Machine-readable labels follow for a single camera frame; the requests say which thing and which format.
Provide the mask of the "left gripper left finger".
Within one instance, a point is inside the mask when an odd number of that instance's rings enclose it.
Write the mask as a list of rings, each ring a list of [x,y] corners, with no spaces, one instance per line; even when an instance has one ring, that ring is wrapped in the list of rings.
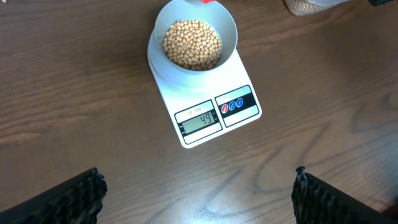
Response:
[[[1,212],[1,223],[96,224],[107,191],[104,176],[93,167]]]

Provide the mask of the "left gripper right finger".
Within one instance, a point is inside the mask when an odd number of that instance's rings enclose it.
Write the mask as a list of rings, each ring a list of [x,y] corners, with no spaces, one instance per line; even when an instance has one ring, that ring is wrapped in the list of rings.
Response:
[[[296,168],[291,199],[297,224],[396,224],[387,216],[314,175]]]

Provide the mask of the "red plastic measuring scoop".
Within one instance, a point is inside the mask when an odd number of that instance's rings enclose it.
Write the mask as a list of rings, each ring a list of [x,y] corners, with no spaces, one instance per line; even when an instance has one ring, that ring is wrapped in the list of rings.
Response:
[[[208,4],[209,2],[214,2],[216,0],[200,0],[202,3]]]

